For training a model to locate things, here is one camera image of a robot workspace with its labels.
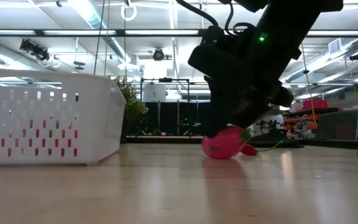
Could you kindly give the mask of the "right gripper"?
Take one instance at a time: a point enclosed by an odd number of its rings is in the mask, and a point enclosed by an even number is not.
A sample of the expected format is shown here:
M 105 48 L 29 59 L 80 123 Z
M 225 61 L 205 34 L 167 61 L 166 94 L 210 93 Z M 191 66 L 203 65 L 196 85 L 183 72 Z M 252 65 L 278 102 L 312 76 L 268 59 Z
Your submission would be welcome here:
M 279 80 L 293 57 L 299 36 L 293 32 L 245 31 L 236 37 L 211 35 L 211 106 L 204 135 L 214 138 L 228 124 L 248 128 L 270 111 L 269 103 L 287 105 L 292 94 Z

